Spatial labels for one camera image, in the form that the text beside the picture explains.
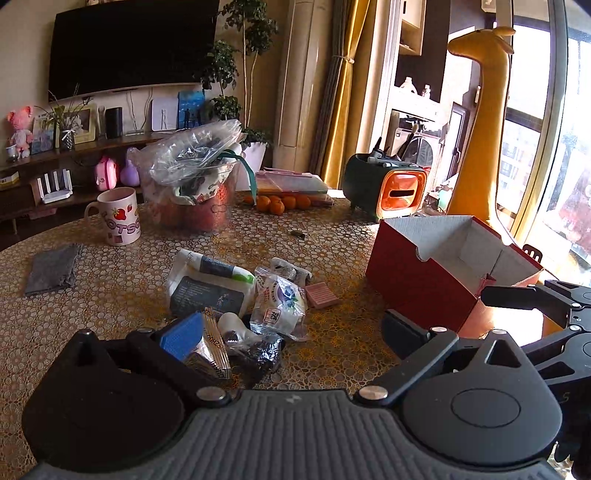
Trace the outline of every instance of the picture frame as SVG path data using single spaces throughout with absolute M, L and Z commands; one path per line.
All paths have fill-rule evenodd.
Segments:
M 43 123 L 48 118 L 46 113 L 36 115 L 33 119 L 33 143 L 31 144 L 31 155 L 46 152 L 54 148 L 56 137 L 56 126 L 50 122 L 45 128 Z
M 76 133 L 74 134 L 74 144 L 79 145 L 81 143 L 93 142 L 96 140 L 96 105 L 89 103 L 80 110 L 76 116 L 78 117 L 78 121 L 74 128 L 74 130 L 76 130 Z M 56 148 L 60 147 L 60 134 L 60 129 L 57 128 Z

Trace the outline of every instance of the cable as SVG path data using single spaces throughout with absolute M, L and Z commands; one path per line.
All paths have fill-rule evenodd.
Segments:
M 150 88 L 150 95 L 148 95 L 148 99 L 146 100 L 146 104 L 144 106 L 144 123 L 142 124 L 142 132 L 144 131 L 144 127 L 146 122 L 148 121 L 148 110 L 150 109 L 150 102 L 152 101 L 154 94 L 154 87 Z
M 131 117 L 134 119 L 134 127 L 135 127 L 135 131 L 138 131 L 138 124 L 135 122 L 135 111 L 134 111 L 134 97 L 133 95 L 131 95 L 131 92 L 129 92 L 129 99 L 131 100 Z

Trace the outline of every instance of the yellow giraffe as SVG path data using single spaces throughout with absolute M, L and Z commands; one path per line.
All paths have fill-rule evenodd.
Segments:
M 513 54 L 513 48 L 502 37 L 514 34 L 511 27 L 477 30 L 447 45 L 452 55 L 478 62 L 482 79 L 476 119 L 447 214 L 479 218 L 499 232 L 506 244 L 512 238 L 496 215 L 496 190 L 511 68 L 509 55 Z

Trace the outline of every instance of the storage box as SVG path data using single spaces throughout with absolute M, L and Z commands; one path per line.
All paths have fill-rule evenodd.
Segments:
M 527 323 L 531 316 L 522 310 L 486 307 L 478 294 L 484 284 L 536 283 L 541 270 L 538 262 L 516 245 L 504 245 L 499 234 L 477 218 L 432 216 L 383 220 L 366 276 L 389 308 L 423 328 L 439 325 L 477 338 L 500 327 L 496 310 L 512 312 L 513 319 L 517 314 L 524 319 L 517 326 L 529 330 L 521 336 L 523 344 L 539 338 L 541 314 L 540 331 L 532 332 L 534 327 Z
M 16 171 L 12 175 L 9 175 L 8 177 L 3 177 L 0 179 L 0 190 L 12 187 L 13 185 L 16 185 L 17 183 L 18 183 L 18 172 Z

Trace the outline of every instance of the speaker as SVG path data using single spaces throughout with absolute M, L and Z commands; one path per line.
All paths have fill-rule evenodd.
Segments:
M 123 135 L 123 107 L 105 110 L 105 133 L 109 139 Z

